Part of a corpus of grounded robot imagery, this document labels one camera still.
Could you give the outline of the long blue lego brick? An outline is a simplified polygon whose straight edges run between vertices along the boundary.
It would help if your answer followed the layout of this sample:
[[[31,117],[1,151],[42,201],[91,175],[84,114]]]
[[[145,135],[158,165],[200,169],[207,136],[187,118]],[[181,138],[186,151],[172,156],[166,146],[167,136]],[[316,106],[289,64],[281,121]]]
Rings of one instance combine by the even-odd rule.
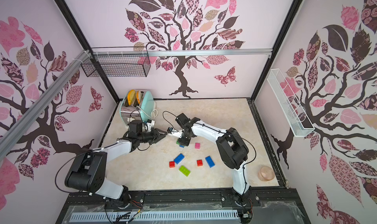
[[[175,164],[179,164],[180,162],[182,162],[184,160],[185,156],[180,153],[173,161]]]

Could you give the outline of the lime green lego brick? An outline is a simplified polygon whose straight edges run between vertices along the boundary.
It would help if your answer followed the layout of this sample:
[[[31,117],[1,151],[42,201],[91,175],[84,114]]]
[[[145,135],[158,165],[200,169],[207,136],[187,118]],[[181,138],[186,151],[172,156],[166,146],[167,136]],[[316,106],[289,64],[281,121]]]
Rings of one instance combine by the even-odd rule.
[[[190,175],[190,173],[191,173],[191,171],[188,169],[188,168],[186,168],[185,166],[180,166],[180,168],[179,168],[179,171],[184,175],[184,176],[186,176],[186,177],[188,177],[189,175]]]

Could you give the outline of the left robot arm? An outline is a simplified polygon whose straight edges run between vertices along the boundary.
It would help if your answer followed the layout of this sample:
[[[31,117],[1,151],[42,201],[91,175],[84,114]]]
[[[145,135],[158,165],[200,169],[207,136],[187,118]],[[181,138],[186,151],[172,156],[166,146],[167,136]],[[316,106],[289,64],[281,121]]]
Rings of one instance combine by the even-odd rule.
[[[128,204],[131,200],[128,187],[106,178],[107,163],[135,151],[143,143],[152,145],[164,139],[167,132],[154,128],[153,123],[134,120],[116,143],[75,157],[65,178],[65,186]]]

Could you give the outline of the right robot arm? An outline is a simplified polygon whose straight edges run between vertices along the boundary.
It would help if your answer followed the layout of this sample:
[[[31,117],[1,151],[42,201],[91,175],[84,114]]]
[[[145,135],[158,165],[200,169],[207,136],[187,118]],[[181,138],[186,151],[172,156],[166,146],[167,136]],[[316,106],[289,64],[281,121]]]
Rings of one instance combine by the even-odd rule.
[[[169,134],[177,137],[181,145],[188,146],[194,137],[203,137],[216,144],[223,163],[232,170],[234,200],[239,205],[245,205],[251,194],[246,172],[249,153],[247,140],[234,128],[216,128],[199,118],[190,119],[184,113],[178,115],[175,121],[182,129],[171,129]]]

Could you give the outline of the right blue lego brick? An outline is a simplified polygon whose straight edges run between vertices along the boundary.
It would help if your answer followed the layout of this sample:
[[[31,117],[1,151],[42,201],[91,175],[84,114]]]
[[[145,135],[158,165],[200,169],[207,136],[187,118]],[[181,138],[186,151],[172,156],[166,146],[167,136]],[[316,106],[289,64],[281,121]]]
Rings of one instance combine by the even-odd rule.
[[[208,166],[209,166],[210,168],[212,168],[212,167],[215,166],[215,163],[214,163],[214,161],[212,160],[211,156],[207,156],[207,157],[205,158],[205,161],[207,162],[207,164],[208,164]]]

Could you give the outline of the mint green toaster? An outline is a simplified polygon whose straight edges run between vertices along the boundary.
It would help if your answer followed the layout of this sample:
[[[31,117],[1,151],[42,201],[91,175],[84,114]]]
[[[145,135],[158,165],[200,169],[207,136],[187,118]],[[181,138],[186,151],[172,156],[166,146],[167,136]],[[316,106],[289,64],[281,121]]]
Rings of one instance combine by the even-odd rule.
[[[120,117],[128,126],[133,120],[147,122],[158,116],[157,104],[149,90],[130,90],[120,106]]]

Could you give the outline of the pink plastic bowl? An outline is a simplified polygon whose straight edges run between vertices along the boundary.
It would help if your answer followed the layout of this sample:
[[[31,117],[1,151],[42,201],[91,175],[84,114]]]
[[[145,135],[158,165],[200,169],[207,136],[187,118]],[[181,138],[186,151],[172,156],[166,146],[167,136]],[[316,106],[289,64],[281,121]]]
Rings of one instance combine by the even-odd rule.
[[[268,166],[262,166],[258,170],[257,175],[258,175],[259,180],[264,181],[264,182],[271,181],[271,180],[275,179],[275,172],[274,172],[273,168],[268,167]]]

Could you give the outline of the aluminium frame bar back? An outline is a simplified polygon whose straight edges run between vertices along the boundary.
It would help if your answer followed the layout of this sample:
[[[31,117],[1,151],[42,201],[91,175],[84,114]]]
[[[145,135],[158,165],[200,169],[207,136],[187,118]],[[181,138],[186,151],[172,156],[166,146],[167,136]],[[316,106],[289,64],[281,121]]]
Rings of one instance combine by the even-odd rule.
[[[148,55],[162,56],[220,56],[220,55],[271,55],[272,49],[226,49],[226,50],[176,50],[176,51],[102,51],[93,52],[93,55]]]

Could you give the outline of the aluminium frame bar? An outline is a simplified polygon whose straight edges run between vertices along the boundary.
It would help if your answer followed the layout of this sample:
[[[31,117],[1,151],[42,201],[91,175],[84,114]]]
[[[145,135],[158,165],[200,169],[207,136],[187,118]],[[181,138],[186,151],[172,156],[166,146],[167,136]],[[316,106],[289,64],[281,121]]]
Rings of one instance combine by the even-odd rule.
[[[93,52],[93,55],[148,55],[162,56],[220,56],[220,55],[271,55],[272,49],[226,49],[226,50],[176,50],[176,51],[102,51]]]
[[[42,93],[38,100],[31,105],[26,113],[21,117],[19,121],[12,126],[7,133],[1,139],[1,159],[6,157],[12,147],[19,141],[24,133],[32,126],[35,120],[40,116],[42,111],[53,101],[54,97],[60,92],[69,79],[80,68],[81,62],[85,61],[89,57],[89,51],[82,51],[71,64],[68,69],[58,77],[58,79]]]

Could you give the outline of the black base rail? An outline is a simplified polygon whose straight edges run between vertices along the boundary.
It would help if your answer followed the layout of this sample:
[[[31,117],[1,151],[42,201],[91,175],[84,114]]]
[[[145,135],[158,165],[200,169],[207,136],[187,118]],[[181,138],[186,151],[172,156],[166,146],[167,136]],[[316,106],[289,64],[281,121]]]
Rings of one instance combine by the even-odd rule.
[[[234,200],[230,188],[170,191],[131,191],[130,203],[85,193],[71,193],[57,223],[69,224],[73,212],[236,210],[239,220],[128,221],[71,224],[308,224],[310,220],[295,189],[252,188],[245,205]]]

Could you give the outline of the aluminium frame bar left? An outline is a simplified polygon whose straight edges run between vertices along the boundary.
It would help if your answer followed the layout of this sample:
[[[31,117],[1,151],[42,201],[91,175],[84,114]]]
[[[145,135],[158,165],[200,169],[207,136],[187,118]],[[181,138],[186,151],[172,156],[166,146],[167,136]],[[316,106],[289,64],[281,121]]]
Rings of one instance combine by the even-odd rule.
[[[12,126],[7,133],[1,139],[1,159],[6,157],[12,147],[19,141],[24,133],[32,126],[35,120],[40,116],[42,111],[53,101],[54,97],[60,92],[69,79],[80,68],[81,62],[85,61],[89,57],[89,51],[82,51],[71,64],[68,69],[58,77],[58,79],[42,93],[38,100],[31,105],[26,113],[21,117],[19,121]]]

